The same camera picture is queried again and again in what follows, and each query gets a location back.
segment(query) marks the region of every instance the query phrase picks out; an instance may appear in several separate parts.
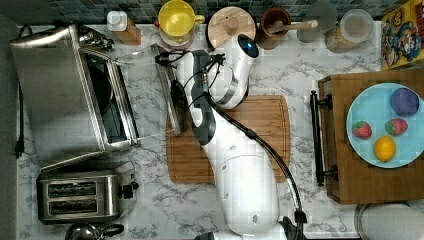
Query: yellow lemon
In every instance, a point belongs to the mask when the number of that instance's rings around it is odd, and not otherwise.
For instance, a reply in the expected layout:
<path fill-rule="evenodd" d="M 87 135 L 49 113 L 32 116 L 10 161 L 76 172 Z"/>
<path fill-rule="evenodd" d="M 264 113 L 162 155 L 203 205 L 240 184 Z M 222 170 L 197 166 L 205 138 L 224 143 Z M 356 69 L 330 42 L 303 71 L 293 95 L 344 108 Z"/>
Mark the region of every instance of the yellow lemon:
<path fill-rule="evenodd" d="M 379 138 L 374 145 L 375 156 L 382 162 L 388 162 L 396 154 L 396 143 L 390 136 Z"/>

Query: toaster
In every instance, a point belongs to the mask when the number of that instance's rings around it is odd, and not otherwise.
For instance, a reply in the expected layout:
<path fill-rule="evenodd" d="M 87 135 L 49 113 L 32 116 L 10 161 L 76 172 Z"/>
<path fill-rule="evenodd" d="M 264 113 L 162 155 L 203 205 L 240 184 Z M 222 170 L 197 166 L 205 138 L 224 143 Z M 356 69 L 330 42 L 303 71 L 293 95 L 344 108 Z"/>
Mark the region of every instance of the toaster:
<path fill-rule="evenodd" d="M 116 220 L 135 206 L 134 172 L 131 162 L 107 170 L 42 172 L 38 218 L 43 224 Z"/>

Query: yellow cup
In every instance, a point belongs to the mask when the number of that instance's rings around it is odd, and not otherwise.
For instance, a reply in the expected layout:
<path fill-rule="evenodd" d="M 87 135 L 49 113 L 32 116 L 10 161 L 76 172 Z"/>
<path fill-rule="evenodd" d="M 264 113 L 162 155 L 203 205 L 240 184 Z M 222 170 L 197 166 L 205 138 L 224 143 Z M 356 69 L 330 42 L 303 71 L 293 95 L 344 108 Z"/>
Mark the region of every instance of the yellow cup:
<path fill-rule="evenodd" d="M 159 11 L 160 28 L 170 40 L 179 43 L 190 40 L 194 25 L 204 22 L 205 17 L 195 15 L 193 8 L 183 0 L 171 0 Z"/>

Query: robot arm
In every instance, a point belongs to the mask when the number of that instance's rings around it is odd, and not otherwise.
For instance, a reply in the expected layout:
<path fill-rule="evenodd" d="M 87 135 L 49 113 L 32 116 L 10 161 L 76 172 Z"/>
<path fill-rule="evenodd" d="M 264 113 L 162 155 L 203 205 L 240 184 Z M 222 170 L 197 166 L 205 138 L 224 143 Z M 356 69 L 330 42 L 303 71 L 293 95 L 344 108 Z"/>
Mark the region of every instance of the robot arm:
<path fill-rule="evenodd" d="M 211 239 L 287 239 L 278 223 L 277 187 L 267 151 L 253 140 L 253 132 L 249 136 L 248 130 L 230 123 L 217 106 L 231 109 L 244 101 L 258 48 L 239 35 L 214 54 L 186 53 L 176 70 L 193 133 L 212 166 L 225 219 L 233 231 L 213 233 Z"/>

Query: kitchen counter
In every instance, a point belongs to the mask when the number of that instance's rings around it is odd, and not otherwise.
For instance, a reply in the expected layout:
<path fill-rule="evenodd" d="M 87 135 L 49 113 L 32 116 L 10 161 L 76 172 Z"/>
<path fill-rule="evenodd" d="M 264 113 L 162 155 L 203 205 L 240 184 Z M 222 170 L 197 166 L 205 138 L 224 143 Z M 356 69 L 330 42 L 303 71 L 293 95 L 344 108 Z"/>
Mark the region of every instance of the kitchen counter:
<path fill-rule="evenodd" d="M 105 26 L 90 26 L 115 38 Z M 125 46 L 116 38 L 114 57 L 140 51 L 160 43 L 157 28 L 141 25 L 141 46 Z M 315 164 L 309 95 L 316 81 L 335 73 L 367 72 L 380 69 L 380 27 L 365 43 L 345 54 L 327 50 L 323 39 L 309 44 L 297 40 L 291 31 L 274 50 L 263 51 L 250 71 L 250 95 L 282 95 L 286 98 L 291 131 L 290 171 L 296 181 L 304 211 L 307 238 L 355 238 L 354 211 L 356 205 L 339 205 L 326 195 L 325 187 L 315 181 Z M 196 31 L 190 49 L 207 48 L 205 26 Z M 136 93 L 136 101 L 146 107 L 146 131 L 142 146 L 114 153 L 121 160 L 131 161 L 140 183 L 135 209 L 118 222 L 124 233 L 112 239 L 193 239 L 209 232 L 227 230 L 215 187 L 211 184 L 175 184 L 170 180 L 166 158 L 167 109 L 158 79 L 140 72 L 137 81 L 127 81 L 128 90 Z M 19 239 L 64 239 L 69 225 L 43 225 L 37 218 L 35 180 L 39 174 L 38 159 L 26 121 L 26 154 L 18 160 Z M 280 215 L 293 219 L 294 205 L 286 183 L 278 184 Z M 411 202 L 424 210 L 424 201 Z"/>

